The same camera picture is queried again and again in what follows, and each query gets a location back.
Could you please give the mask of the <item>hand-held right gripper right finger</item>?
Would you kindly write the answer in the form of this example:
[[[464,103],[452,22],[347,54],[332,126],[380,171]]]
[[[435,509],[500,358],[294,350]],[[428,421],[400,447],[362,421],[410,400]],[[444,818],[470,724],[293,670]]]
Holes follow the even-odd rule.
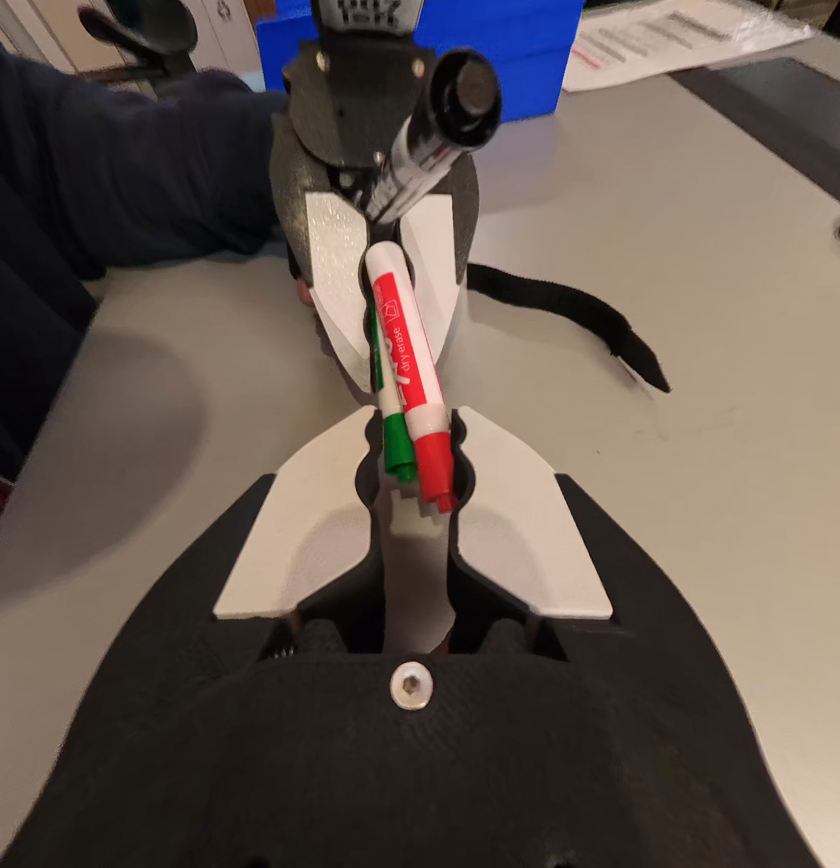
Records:
[[[476,654],[499,621],[554,636],[613,627],[613,605],[554,467],[468,406],[452,415],[458,505],[447,542],[453,655]]]

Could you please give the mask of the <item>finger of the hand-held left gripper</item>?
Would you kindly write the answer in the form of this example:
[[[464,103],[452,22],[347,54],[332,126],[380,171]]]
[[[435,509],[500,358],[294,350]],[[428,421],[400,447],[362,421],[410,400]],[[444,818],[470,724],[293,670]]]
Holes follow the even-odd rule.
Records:
[[[371,393],[368,304],[361,270],[369,246],[364,215],[334,192],[305,195],[311,298],[339,363],[356,387]]]
[[[440,373],[468,316],[467,280],[456,276],[453,197],[427,195],[399,221],[429,349]]]

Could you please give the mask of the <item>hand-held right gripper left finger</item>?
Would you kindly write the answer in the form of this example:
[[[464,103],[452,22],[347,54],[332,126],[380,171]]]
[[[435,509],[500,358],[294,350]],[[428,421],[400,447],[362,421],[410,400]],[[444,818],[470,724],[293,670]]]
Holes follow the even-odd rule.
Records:
[[[214,616],[329,620],[349,652],[381,652],[381,452],[380,412],[362,406],[294,453],[274,475]]]

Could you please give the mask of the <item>red whiteboard marker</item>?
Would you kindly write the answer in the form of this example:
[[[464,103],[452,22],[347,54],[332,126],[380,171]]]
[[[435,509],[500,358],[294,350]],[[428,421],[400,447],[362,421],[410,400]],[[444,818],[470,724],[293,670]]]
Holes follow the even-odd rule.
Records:
[[[450,513],[458,499],[449,417],[407,260],[398,244],[380,241],[369,247],[364,266],[421,499],[440,514]]]

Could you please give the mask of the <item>black whiteboard marker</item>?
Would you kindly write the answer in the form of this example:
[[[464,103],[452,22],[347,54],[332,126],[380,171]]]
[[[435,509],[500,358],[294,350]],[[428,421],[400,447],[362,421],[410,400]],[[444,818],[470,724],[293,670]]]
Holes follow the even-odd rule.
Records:
[[[490,61],[472,49],[436,59],[364,201],[373,226],[398,222],[457,160],[487,145],[501,124],[502,92]]]

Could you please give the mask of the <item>black strap tie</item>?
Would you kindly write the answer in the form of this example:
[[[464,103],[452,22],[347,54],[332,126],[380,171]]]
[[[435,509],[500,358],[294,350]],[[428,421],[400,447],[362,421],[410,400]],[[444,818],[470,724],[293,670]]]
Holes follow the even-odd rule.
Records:
[[[605,301],[553,281],[527,278],[469,263],[467,286],[511,307],[545,311],[569,320],[602,341],[609,353],[645,383],[665,393],[671,386],[652,348],[633,331],[629,321]]]

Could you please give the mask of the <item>green whiteboard marker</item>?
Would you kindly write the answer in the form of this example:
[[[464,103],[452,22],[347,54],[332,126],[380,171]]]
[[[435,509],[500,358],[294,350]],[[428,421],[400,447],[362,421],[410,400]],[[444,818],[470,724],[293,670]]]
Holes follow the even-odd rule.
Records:
[[[408,434],[404,410],[396,390],[391,359],[375,302],[370,293],[368,296],[373,338],[375,394],[382,415],[384,469],[399,484],[409,485],[417,481],[414,445]]]

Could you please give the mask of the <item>blue plastic bin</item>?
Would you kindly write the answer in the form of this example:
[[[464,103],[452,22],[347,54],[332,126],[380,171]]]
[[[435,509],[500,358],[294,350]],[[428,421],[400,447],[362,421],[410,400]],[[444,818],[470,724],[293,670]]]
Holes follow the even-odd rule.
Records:
[[[478,50],[500,79],[503,122],[518,122],[556,111],[583,8],[582,1],[429,1],[414,40],[437,53]],[[301,41],[317,37],[310,2],[278,2],[276,16],[255,30],[265,87],[284,90],[284,66]]]

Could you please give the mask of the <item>person's left forearm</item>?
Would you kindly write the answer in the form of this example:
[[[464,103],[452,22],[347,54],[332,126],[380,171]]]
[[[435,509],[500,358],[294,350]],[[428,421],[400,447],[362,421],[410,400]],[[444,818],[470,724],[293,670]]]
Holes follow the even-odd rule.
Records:
[[[277,224],[272,117],[284,96],[208,71],[173,99],[67,75],[0,43],[0,222],[82,279],[223,252],[253,255]]]

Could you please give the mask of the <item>white recycling cabinet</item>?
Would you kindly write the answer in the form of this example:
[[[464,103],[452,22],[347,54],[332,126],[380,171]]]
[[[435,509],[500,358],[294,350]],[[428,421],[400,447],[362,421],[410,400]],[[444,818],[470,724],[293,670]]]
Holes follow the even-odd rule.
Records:
[[[262,72],[258,42],[243,1],[183,1],[197,29],[190,58],[197,71]]]

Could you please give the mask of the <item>printed text paper sheet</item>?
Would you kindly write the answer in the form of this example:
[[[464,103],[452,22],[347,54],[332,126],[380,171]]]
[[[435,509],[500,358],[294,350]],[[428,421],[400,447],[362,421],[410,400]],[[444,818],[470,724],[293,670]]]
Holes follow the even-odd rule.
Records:
[[[816,36],[807,22],[752,2],[658,1],[585,12],[562,89],[615,87],[788,47]]]

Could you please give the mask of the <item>black table mat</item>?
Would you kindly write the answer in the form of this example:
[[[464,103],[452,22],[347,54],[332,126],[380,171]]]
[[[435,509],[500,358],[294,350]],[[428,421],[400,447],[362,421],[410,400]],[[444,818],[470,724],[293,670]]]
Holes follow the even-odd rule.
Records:
[[[669,77],[840,202],[840,81],[792,58]]]

